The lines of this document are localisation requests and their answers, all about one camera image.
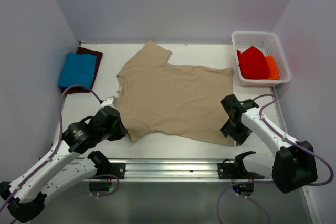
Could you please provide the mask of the beige t shirt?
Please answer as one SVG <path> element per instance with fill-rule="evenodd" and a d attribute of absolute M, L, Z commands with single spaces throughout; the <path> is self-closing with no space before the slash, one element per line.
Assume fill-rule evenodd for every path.
<path fill-rule="evenodd" d="M 232 68 L 173 65 L 171 52 L 148 41 L 117 74 L 117 110 L 131 141 L 151 133 L 233 146 L 221 133 L 233 93 Z"/>

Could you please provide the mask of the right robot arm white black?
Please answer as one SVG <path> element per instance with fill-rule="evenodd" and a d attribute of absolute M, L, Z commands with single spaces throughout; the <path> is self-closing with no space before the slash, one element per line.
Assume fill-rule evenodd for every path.
<path fill-rule="evenodd" d="M 291 137 L 261 111 L 252 99 L 239 101 L 234 94 L 227 95 L 221 105 L 228 115 L 221 132 L 238 145 L 242 145 L 254 133 L 268 147 L 272 157 L 265 157 L 255 151 L 237 155 L 232 164 L 223 162 L 224 171 L 234 172 L 240 178 L 259 174 L 272 179 L 283 193 L 289 193 L 318 178 L 313 147 L 308 141 Z"/>

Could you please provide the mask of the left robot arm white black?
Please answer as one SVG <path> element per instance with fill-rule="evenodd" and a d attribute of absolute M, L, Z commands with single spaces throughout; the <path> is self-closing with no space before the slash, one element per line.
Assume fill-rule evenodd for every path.
<path fill-rule="evenodd" d="M 11 182 L 1 182 L 1 197 L 5 200 L 2 207 L 7 208 L 15 220 L 26 223 L 37 217 L 58 193 L 80 181 L 116 178 L 111 174 L 109 160 L 100 151 L 92 151 L 73 168 L 66 166 L 98 143 L 120 140 L 127 133 L 120 113 L 111 106 L 70 124 L 60 142 L 29 171 Z"/>

